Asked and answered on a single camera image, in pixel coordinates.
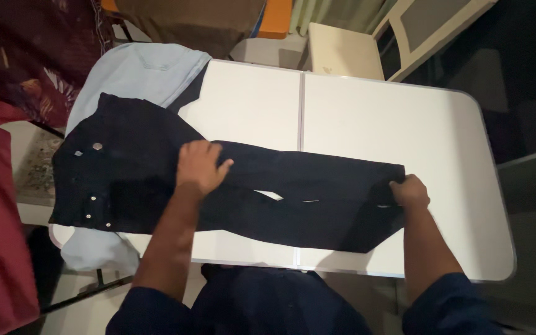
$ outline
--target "white chair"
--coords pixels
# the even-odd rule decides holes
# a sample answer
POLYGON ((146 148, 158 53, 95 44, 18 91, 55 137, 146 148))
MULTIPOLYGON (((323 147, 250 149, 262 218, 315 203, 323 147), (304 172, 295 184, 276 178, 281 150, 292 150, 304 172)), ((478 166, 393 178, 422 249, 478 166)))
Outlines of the white chair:
POLYGON ((398 0, 373 34, 310 23, 299 68, 399 82, 497 0, 398 0))

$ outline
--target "person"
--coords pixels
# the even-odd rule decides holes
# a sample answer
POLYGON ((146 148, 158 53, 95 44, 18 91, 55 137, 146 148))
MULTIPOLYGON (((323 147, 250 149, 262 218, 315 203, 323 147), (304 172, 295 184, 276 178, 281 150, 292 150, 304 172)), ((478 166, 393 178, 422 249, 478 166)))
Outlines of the person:
MULTIPOLYGON (((315 272, 237 266, 217 271, 191 309, 182 304, 198 209, 234 163, 216 166, 221 147, 185 144, 176 187, 132 287, 107 334, 371 334, 365 320, 315 272)), ((444 242, 414 175, 391 182, 404 208, 404 267, 412 303, 405 334, 501 334, 444 242)))

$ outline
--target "hand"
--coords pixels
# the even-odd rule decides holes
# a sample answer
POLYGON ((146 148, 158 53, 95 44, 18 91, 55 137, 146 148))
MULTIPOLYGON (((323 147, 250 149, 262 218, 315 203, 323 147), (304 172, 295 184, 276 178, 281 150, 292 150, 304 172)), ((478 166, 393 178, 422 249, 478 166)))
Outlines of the hand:
POLYGON ((209 141, 183 144, 177 165, 177 186, 195 184, 202 195, 207 195, 217 188, 233 165, 233 160, 227 159, 216 168, 216 160, 222 149, 220 144, 212 144, 209 141))
POLYGON ((390 188, 392 188, 394 199, 402 207, 427 208, 429 205, 427 187, 416 175, 408 175, 402 184, 391 181, 390 188))

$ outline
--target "shirt sleeve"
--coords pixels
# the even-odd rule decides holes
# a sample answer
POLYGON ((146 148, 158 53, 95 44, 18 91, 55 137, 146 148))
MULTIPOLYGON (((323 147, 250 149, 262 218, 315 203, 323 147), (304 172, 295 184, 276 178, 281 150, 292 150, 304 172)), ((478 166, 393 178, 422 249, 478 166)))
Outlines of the shirt sleeve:
POLYGON ((403 316, 403 331, 413 334, 494 334, 487 303, 460 273, 447 274, 423 292, 403 316))
POLYGON ((192 334, 190 309, 167 294, 148 287, 130 289, 107 325, 107 335, 192 334))

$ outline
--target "chair backrest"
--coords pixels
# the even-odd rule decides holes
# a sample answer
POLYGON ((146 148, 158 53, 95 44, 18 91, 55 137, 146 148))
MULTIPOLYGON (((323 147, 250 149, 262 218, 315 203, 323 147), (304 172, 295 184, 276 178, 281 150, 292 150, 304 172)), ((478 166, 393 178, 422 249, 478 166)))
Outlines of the chair backrest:
POLYGON ((373 33, 385 80, 399 82, 498 0, 398 0, 373 33))

